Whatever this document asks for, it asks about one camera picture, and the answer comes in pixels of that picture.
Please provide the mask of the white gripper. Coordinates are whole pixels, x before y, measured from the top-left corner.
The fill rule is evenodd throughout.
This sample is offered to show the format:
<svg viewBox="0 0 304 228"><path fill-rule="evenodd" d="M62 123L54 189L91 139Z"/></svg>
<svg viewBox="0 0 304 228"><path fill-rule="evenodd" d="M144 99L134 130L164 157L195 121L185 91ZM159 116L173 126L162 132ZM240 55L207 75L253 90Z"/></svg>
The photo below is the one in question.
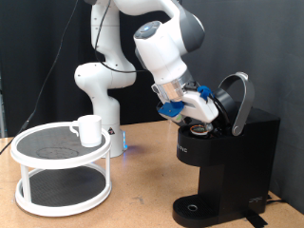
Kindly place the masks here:
<svg viewBox="0 0 304 228"><path fill-rule="evenodd" d="M208 98L204 100L198 92L189 91L182 97L184 103L181 114L206 123L205 128L211 132L214 130L212 122L219 114L214 102Z"/></svg>

